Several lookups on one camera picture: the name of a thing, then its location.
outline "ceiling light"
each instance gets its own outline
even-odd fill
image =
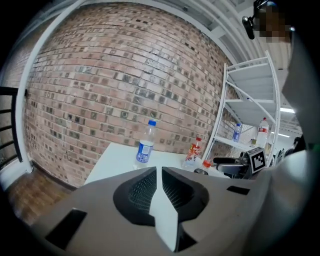
[[[281,134],[281,133],[278,133],[278,135],[283,136],[283,137],[286,137],[286,138],[289,138],[289,137],[290,137],[290,136],[288,136],[288,135],[284,135],[284,134]]]
[[[282,112],[288,112],[288,113],[294,113],[295,111],[291,108],[284,108],[284,107],[280,107],[280,111]]]

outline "white table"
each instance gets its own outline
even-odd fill
[[[109,178],[134,170],[137,147],[110,143],[98,162],[95,164],[84,184]],[[156,191],[150,205],[150,215],[155,219],[155,229],[171,251],[175,249],[178,230],[178,213],[168,199],[162,186],[162,167],[175,167],[182,169],[185,154],[152,151],[146,167],[156,167]],[[193,172],[200,167],[202,161],[196,159],[195,166],[186,171]],[[220,171],[211,167],[208,171],[210,176],[227,178]]]

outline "ceiling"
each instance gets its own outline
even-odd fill
[[[54,0],[48,4],[29,23],[23,39],[41,22],[59,14],[64,8],[76,0]],[[243,16],[253,15],[254,0],[147,0],[159,2],[176,8],[191,16],[211,33],[211,38],[219,46],[223,46],[224,53],[232,63],[241,63],[247,60],[265,57],[269,51],[282,89],[287,74],[291,55],[291,45],[284,42],[267,42],[255,32],[255,39],[250,40],[242,25]],[[281,106],[291,108],[285,97],[281,94]],[[280,133],[292,136],[302,134],[299,123],[293,113],[281,112]]]

